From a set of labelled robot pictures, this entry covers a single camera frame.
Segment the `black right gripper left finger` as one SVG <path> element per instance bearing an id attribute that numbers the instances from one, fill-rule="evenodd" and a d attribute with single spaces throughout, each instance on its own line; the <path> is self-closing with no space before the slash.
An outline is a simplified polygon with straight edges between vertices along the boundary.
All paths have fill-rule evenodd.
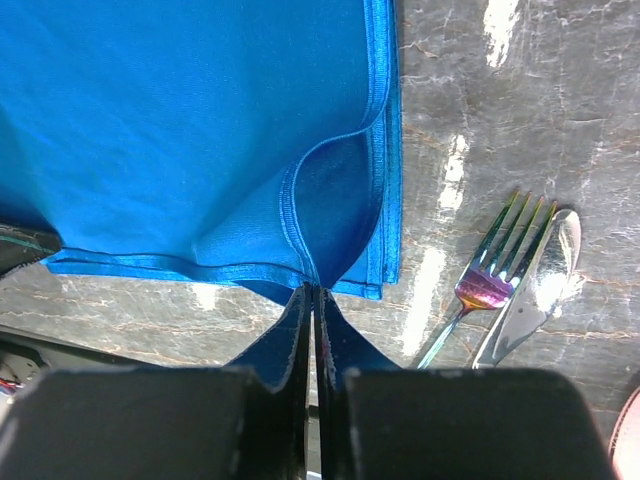
<path id="1" fill-rule="evenodd" d="M 302 479 L 311 289 L 222 367 L 48 369 L 1 423 L 5 479 Z"/>

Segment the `blue cloth napkin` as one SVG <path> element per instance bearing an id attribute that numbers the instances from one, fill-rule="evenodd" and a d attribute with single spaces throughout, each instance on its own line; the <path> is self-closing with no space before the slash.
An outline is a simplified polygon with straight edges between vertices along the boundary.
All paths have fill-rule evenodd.
<path id="1" fill-rule="evenodd" d="M 48 269 L 378 300 L 398 280 L 392 1 L 5 1 L 1 219 Z"/>

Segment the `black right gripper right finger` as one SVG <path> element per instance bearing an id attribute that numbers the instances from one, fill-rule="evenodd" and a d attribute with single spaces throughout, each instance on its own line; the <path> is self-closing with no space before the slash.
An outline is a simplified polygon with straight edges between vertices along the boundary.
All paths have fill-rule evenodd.
<path id="1" fill-rule="evenodd" d="M 539 369 L 404 369 L 313 293 L 326 479 L 611 479 L 579 391 Z"/>

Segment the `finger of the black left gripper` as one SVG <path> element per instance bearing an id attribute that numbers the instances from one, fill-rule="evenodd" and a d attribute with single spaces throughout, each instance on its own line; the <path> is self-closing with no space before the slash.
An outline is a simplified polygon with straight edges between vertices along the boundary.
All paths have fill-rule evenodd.
<path id="1" fill-rule="evenodd" d="M 56 254 L 61 248 L 60 238 L 55 233 L 2 224 L 0 275 L 6 278 Z"/>

